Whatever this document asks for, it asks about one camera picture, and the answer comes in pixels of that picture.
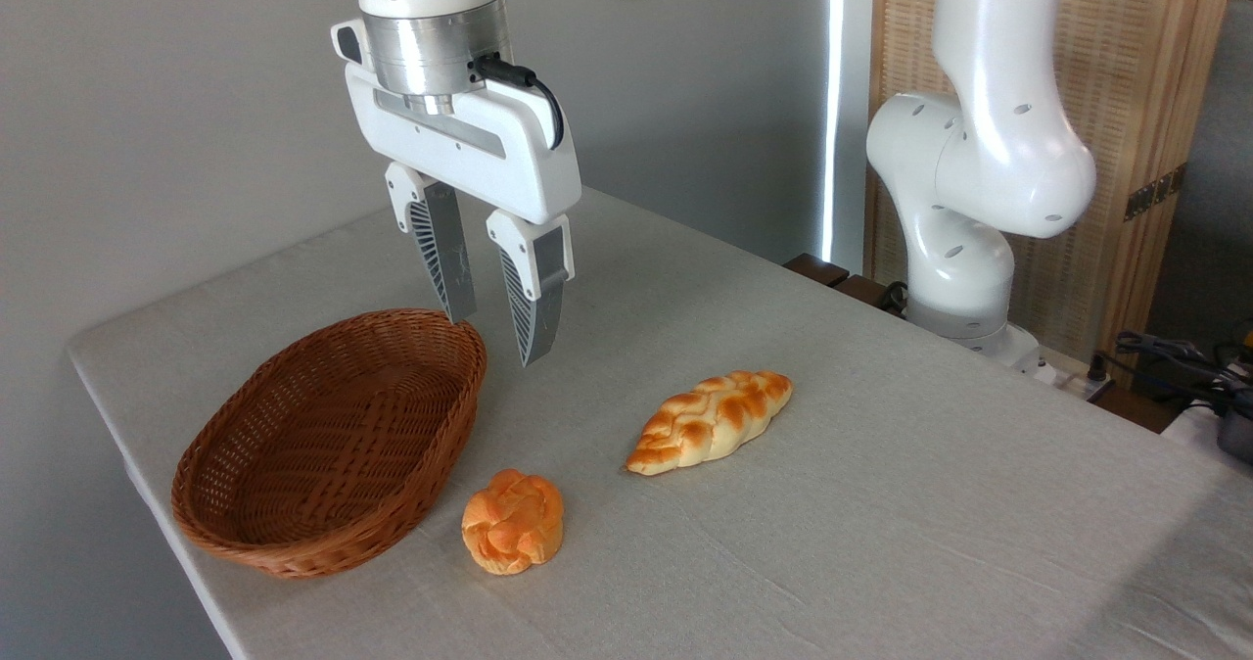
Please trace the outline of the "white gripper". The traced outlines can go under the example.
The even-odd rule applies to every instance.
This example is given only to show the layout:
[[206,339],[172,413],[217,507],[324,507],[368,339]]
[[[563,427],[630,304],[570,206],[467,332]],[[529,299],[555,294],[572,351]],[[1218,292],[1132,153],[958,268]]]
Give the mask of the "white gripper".
[[395,223],[412,235],[444,316],[460,322],[476,311],[456,188],[502,209],[489,215],[487,235],[497,245],[521,364],[541,359],[558,334],[565,282],[576,276],[563,213],[581,197],[573,133],[555,143],[554,103],[489,80],[454,95],[451,115],[429,115],[381,85],[363,21],[336,24],[332,40],[362,135],[391,160],[385,178]]

